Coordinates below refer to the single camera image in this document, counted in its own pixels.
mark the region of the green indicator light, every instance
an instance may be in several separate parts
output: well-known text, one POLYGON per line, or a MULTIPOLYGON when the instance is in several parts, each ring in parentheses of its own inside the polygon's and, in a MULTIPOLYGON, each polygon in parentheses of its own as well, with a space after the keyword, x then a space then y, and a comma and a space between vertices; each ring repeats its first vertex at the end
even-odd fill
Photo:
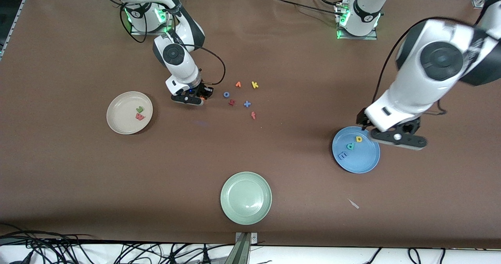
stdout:
POLYGON ((125 14, 127 14, 127 20, 129 21, 129 23, 132 23, 130 16, 129 16, 129 12, 127 12, 127 10, 124 10, 124 12, 125 12, 125 14))
POLYGON ((158 9, 155 9, 155 14, 158 18, 158 21, 163 23, 163 20, 165 19, 165 15, 163 13, 159 12, 158 9))
POLYGON ((374 23, 374 28, 376 28, 377 23, 378 23, 378 21, 379 21, 379 18, 380 18, 380 17, 381 17, 381 14, 379 14, 379 15, 377 16, 377 18, 376 18, 376 23, 374 23))

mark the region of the beige plate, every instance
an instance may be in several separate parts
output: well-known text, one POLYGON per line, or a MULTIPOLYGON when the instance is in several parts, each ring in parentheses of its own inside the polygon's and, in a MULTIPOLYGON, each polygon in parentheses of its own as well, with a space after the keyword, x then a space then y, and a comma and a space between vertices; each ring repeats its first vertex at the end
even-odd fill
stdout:
POLYGON ((134 134, 142 130, 151 120, 153 105, 151 100, 140 92, 126 92, 116 97, 106 112, 106 121, 111 130, 119 134, 134 134), (137 108, 143 108, 138 114, 137 108))

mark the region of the blue plate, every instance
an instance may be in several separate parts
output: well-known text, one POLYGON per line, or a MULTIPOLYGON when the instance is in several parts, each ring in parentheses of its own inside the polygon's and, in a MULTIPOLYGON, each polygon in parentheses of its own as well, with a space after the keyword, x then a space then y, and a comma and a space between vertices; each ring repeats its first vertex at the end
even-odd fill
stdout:
POLYGON ((360 127, 346 127, 332 141, 336 162, 351 173, 367 173, 376 167, 381 156, 379 144, 369 139, 369 132, 360 127))

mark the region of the metal frame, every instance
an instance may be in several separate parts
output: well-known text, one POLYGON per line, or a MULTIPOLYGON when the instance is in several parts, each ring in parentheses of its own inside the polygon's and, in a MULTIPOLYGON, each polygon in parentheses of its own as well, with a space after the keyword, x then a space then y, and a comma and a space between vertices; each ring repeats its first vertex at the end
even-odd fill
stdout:
POLYGON ((21 4, 19 5, 18 12, 16 13, 16 17, 14 18, 14 22, 12 22, 11 29, 9 30, 9 35, 7 35, 7 38, 5 38, 5 44, 2 47, 2 50, 0 51, 0 61, 2 60, 2 57, 4 56, 5 49, 7 48, 7 45, 9 44, 9 40, 11 39, 12 32, 14 31, 14 27, 16 26, 16 23, 18 23, 18 18, 21 14, 21 10, 23 9, 23 6, 25 5, 26 0, 23 0, 21 4))
MULTIPOLYGON (((235 242, 238 241, 238 238, 240 237, 240 235, 242 235, 243 233, 236 233, 235 234, 235 242)), ((251 233, 250 234, 250 242, 251 244, 256 244, 258 242, 258 233, 251 233)))
POLYGON ((249 262, 253 233, 245 232, 237 234, 240 235, 238 235, 238 239, 224 264, 247 264, 249 262))

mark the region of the white floor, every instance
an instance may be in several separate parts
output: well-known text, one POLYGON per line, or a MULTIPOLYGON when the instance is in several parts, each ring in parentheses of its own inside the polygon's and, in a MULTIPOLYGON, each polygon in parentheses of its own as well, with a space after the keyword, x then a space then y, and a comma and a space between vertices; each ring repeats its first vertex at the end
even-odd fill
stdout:
MULTIPOLYGON (((150 244, 141 246, 143 249, 149 248, 150 244)), ((162 244, 153 250, 161 255, 168 256, 170 253, 170 244, 162 244)), ((121 244, 84 244, 82 245, 89 258, 94 264, 112 264, 122 250, 121 244)), ((179 255, 184 252, 202 248, 202 245, 192 244, 183 249, 179 255)), ((224 246, 209 251, 211 259, 220 259, 228 256, 232 246, 224 246)), ((310 248, 310 247, 292 247, 292 246, 253 246, 250 253, 249 264, 365 264, 370 260, 376 248, 310 248)), ((2 246, 0 247, 0 264, 9 264, 14 261, 21 261, 31 250, 24 246, 2 246)), ((419 249, 419 255, 422 264, 438 264, 442 250, 419 249)), ((75 248, 77 260, 81 264, 90 263, 81 253, 81 250, 75 248)), ((186 260, 194 256, 200 250, 176 259, 178 264, 184 264, 186 260)), ((129 253, 120 263, 132 261, 140 250, 129 253)), ((54 255, 45 254, 50 260, 56 260, 54 255)), ((150 257, 152 263, 158 263, 160 257, 152 253, 145 253, 142 257, 150 257)), ((202 260, 202 255, 193 260, 202 260)), ((383 248, 377 255, 373 264, 412 264, 408 258, 407 249, 404 248, 383 248)), ((501 251, 481 251, 481 250, 446 250, 443 264, 500 264, 501 251)), ((34 254, 31 264, 43 264, 41 256, 34 254)), ((134 264, 150 264, 149 259, 140 259, 134 261, 134 264)))

